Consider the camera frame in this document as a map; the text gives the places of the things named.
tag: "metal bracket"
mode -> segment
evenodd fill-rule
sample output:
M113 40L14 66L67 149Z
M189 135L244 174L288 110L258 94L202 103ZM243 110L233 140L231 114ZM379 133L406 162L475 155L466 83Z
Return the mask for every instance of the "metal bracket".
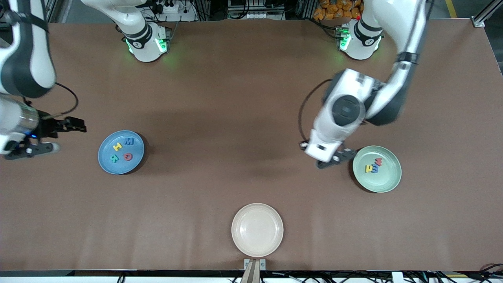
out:
M250 260L252 260L252 259L245 259L244 260L244 269L246 269L248 267ZM260 264L260 270L266 270L266 259L265 258L260 259L259 264Z
M473 24L474 28L483 28L483 27L485 27L484 22L476 22L474 16L471 16L470 19L472 21L472 24Z
M475 28L485 27L484 21L489 19L494 11L503 5L503 0L492 0L487 6L482 9L476 16L472 16L471 21Z

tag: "white robotic arm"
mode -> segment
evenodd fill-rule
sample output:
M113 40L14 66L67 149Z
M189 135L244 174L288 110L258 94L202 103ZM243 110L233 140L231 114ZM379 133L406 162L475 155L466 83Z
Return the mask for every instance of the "white robotic arm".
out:
M301 145L318 160L320 168L339 164L344 152L337 149L363 120L385 125L400 115L422 48L427 22L425 0L366 0L365 4L362 19L366 22L351 26L351 45L345 52L352 57L370 56L382 27L394 40L398 58L386 83L351 69L336 74L314 121L310 140Z
M58 132L86 131L83 120L56 120L7 95L38 98L54 86L56 73L49 53L43 0L2 0L5 19L12 26L13 42L0 48L0 154L8 159L32 157L57 151L57 144L32 145L57 137Z
M135 6L146 0L81 0L112 19L126 37L126 43L136 59L151 62L167 52L170 34L166 28L145 20Z

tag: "table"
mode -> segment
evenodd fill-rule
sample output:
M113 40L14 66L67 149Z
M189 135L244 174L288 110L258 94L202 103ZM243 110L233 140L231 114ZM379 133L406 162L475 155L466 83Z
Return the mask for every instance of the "table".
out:
M348 165L325 170L298 148L297 111L344 68L386 80L391 38L366 61L302 21L181 23L171 52L136 61L113 25L51 25L58 81L80 97L88 133L61 152L0 162L0 264L11 269L235 269L247 256L230 225L244 205L285 225L268 269L478 270L503 251L503 80L483 29L432 20L406 109L365 125L347 146L400 159L392 192L372 194ZM306 131L320 108L305 109ZM34 102L72 105L55 88ZM107 135L142 134L148 159L113 176L97 162Z

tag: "green indicator light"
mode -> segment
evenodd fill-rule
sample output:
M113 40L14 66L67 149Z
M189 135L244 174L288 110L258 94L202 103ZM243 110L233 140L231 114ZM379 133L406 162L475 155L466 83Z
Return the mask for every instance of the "green indicator light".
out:
M351 41L351 34L348 34L343 40L341 40L341 49L346 50L348 48L350 41Z
M166 44L164 43L163 39L155 39L155 42L157 43L157 46L159 47L159 51L164 53L167 51Z
M131 45L129 44L129 41L126 39L127 46L129 47L129 52L133 54L133 49L131 49Z

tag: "white plate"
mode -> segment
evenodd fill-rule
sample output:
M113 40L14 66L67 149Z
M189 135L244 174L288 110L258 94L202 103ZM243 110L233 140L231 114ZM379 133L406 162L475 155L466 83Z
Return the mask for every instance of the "white plate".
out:
M248 204L234 216L232 239L236 247L246 255L270 255L283 239L283 221L278 212L267 204Z

